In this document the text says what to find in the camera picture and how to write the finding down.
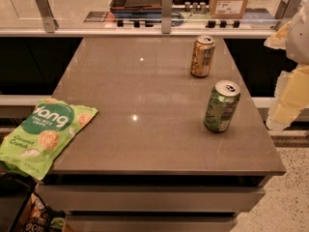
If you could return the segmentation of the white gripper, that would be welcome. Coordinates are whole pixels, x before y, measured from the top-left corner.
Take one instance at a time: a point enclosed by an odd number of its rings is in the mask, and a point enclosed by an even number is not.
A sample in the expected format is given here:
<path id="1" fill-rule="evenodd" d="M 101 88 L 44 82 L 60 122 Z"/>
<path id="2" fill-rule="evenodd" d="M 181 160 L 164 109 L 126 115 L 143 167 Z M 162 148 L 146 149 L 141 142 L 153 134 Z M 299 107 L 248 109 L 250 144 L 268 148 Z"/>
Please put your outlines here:
<path id="1" fill-rule="evenodd" d="M 287 128 L 309 104 L 309 1 L 306 1 L 264 46 L 286 49 L 287 57 L 298 63 L 291 71 L 282 71 L 277 79 L 274 100 L 267 114 L 267 128 L 282 131 Z"/>

